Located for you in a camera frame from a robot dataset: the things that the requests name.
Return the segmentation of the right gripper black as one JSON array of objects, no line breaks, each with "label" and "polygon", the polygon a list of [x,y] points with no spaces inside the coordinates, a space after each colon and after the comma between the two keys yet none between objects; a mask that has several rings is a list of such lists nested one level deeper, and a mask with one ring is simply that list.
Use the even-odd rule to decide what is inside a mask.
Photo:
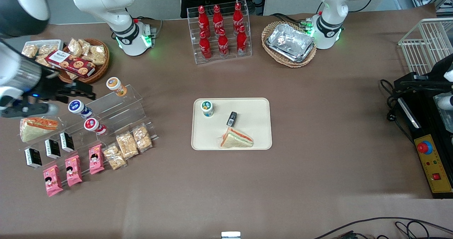
[{"label": "right gripper black", "polygon": [[69,97],[84,97],[96,100],[96,94],[92,93],[93,87],[84,82],[72,82],[68,84],[59,77],[41,77],[36,85],[36,98],[44,101],[59,101],[67,103]]}]

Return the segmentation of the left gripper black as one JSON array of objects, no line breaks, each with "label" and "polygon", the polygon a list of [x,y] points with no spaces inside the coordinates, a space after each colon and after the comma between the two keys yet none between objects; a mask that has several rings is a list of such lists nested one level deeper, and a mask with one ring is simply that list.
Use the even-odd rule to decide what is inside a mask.
[{"label": "left gripper black", "polygon": [[429,81],[453,82],[453,54],[435,63],[427,77]]}]

